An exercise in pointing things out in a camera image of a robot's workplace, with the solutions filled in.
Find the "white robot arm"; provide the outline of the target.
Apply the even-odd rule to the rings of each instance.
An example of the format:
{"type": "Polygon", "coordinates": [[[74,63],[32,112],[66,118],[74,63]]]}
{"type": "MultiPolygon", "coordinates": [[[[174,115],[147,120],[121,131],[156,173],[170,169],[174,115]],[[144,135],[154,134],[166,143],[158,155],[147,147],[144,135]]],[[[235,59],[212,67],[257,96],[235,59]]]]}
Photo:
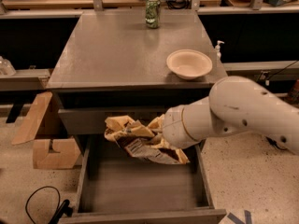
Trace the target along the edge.
{"type": "Polygon", "coordinates": [[[245,77],[225,77],[208,97],[167,110],[163,136],[178,148],[208,137],[260,133],[299,154],[299,110],[245,77]]]}

